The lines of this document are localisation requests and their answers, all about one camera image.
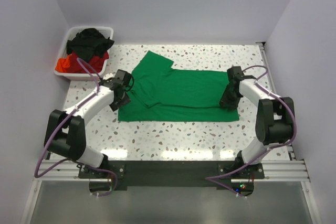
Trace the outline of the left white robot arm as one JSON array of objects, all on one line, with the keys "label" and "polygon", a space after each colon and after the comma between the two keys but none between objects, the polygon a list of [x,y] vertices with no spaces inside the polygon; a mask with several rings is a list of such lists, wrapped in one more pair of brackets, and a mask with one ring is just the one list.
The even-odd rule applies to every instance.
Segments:
[{"label": "left white robot arm", "polygon": [[132,74],[118,70],[115,75],[102,79],[98,87],[82,101],[66,110],[51,112],[44,149],[68,160],[90,167],[97,178],[108,174],[108,158],[87,144],[86,125],[104,108],[117,111],[130,103],[127,94],[134,85]]}]

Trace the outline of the green t shirt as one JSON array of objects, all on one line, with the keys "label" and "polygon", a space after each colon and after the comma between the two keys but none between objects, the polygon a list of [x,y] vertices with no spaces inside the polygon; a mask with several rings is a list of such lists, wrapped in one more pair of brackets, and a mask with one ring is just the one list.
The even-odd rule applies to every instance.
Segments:
[{"label": "green t shirt", "polygon": [[118,110],[123,122],[234,122],[236,109],[219,101],[228,85],[226,72],[174,69],[173,61],[148,51],[133,69],[129,104]]}]

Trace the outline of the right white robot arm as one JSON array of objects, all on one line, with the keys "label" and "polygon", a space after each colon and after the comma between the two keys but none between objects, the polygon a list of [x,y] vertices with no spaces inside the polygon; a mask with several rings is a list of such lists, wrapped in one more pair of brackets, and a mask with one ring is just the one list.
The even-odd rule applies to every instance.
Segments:
[{"label": "right white robot arm", "polygon": [[238,108],[241,98],[247,98],[257,108],[253,141],[240,151],[231,170],[239,178],[246,178],[273,149],[292,143],[297,125],[293,99],[281,97],[259,84],[259,79],[245,75],[239,66],[227,70],[228,85],[219,101],[227,111]]}]

